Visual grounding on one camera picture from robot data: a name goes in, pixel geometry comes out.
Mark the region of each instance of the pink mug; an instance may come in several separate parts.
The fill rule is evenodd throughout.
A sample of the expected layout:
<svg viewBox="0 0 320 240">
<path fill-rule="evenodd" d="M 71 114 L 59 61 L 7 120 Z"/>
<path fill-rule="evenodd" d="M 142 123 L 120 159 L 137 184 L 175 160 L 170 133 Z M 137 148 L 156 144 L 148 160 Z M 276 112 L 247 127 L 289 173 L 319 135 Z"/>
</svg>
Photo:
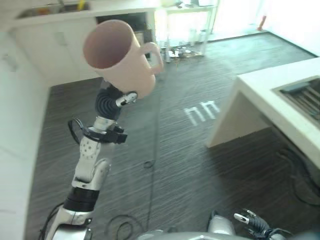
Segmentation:
<svg viewBox="0 0 320 240">
<path fill-rule="evenodd" d="M 120 91 L 135 91 L 142 99 L 155 87 L 155 74 L 164 70 L 157 45 L 140 46 L 134 31 L 124 21 L 108 20 L 99 24 L 83 46 L 87 63 Z M 158 65 L 150 67 L 145 54 L 153 53 Z"/>
</svg>

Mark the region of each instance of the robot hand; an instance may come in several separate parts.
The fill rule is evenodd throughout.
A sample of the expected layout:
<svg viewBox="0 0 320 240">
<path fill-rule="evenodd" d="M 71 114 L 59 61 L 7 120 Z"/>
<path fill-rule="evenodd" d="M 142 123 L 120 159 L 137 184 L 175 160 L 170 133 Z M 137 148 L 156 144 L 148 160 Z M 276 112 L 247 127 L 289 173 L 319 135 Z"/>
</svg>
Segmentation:
<svg viewBox="0 0 320 240">
<path fill-rule="evenodd" d="M 291 234 L 280 228 L 270 228 L 269 224 L 263 218 L 245 208 L 241 214 L 235 213 L 233 216 L 236 220 L 247 224 L 249 226 L 249 233 L 257 240 L 285 240 L 286 238 L 277 232 Z"/>
</svg>

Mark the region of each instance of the black rubber grip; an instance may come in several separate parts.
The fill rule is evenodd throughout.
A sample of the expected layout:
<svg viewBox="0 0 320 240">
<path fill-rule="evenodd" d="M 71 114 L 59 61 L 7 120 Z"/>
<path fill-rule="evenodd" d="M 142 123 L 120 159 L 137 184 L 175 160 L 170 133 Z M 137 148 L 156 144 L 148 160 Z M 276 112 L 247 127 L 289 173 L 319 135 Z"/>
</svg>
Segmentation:
<svg viewBox="0 0 320 240">
<path fill-rule="evenodd" d="M 122 95 L 123 93 L 111 84 L 107 89 L 100 89 L 95 99 L 97 114 L 105 119 L 117 120 L 121 108 L 116 105 L 116 100 Z"/>
<path fill-rule="evenodd" d="M 92 212 L 95 209 L 99 192 L 97 190 L 87 190 L 73 187 L 64 202 L 63 207 L 75 212 Z"/>
</svg>

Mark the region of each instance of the white wall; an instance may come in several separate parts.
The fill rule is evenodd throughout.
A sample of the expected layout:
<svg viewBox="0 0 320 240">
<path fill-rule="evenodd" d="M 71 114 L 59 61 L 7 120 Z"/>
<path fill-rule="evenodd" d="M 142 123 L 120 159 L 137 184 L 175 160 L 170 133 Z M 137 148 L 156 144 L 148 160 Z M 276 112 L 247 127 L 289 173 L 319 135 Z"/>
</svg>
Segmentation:
<svg viewBox="0 0 320 240">
<path fill-rule="evenodd" d="M 319 0 L 268 1 L 265 29 L 320 56 Z"/>
</svg>

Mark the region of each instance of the mug handle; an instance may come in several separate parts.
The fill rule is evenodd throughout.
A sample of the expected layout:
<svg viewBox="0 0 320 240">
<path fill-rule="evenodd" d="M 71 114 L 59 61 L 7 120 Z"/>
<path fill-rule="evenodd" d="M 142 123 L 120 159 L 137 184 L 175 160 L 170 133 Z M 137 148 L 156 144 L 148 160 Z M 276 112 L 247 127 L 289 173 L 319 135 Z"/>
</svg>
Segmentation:
<svg viewBox="0 0 320 240">
<path fill-rule="evenodd" d="M 151 67 L 152 74 L 161 73 L 164 70 L 164 62 L 160 54 L 158 46 L 154 42 L 147 42 L 140 47 L 140 52 L 142 55 L 147 53 L 153 53 L 157 59 L 158 65 Z"/>
</svg>

